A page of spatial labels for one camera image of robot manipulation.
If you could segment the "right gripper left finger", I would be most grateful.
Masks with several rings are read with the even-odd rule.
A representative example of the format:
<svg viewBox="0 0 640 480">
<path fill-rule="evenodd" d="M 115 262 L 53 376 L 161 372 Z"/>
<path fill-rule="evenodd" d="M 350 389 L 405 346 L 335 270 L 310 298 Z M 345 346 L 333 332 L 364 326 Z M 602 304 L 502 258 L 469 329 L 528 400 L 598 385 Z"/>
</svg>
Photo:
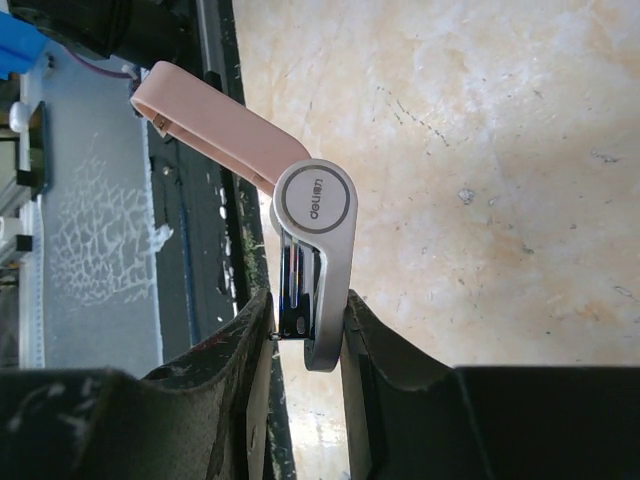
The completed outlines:
<svg viewBox="0 0 640 480">
<path fill-rule="evenodd" d="M 3 370 L 5 479 L 260 479 L 273 302 L 141 379 L 105 369 Z"/>
</svg>

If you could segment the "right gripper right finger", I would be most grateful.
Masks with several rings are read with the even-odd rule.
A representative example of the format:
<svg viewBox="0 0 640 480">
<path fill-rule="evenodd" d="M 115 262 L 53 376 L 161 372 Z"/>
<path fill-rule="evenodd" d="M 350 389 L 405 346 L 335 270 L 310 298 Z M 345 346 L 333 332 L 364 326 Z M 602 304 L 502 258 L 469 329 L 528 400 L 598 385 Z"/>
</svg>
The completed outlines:
<svg viewBox="0 0 640 480">
<path fill-rule="evenodd" d="M 639 371 L 460 366 L 351 293 L 341 376 L 355 479 L 635 479 Z"/>
</svg>

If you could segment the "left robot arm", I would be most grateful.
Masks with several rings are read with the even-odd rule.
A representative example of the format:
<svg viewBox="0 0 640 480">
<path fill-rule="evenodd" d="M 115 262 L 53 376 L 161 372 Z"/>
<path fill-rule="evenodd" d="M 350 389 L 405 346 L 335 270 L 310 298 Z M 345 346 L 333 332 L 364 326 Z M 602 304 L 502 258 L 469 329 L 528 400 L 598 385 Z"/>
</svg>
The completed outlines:
<svg viewBox="0 0 640 480">
<path fill-rule="evenodd" d="M 195 45 L 180 1 L 23 0 L 9 13 L 69 51 L 92 60 L 119 57 L 145 69 L 178 62 Z"/>
</svg>

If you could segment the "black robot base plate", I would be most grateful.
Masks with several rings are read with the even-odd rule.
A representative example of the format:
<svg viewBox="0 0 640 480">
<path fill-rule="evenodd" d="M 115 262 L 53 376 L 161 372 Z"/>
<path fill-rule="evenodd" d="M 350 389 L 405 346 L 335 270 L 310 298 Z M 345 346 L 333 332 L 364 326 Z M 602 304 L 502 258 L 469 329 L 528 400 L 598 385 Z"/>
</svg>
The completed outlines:
<svg viewBox="0 0 640 480">
<path fill-rule="evenodd" d="M 185 45 L 176 63 L 243 102 L 233 5 L 163 1 L 179 17 Z M 258 192 L 247 181 L 147 129 L 154 221 L 173 234 L 156 254 L 163 361 L 226 327 L 269 284 Z"/>
</svg>

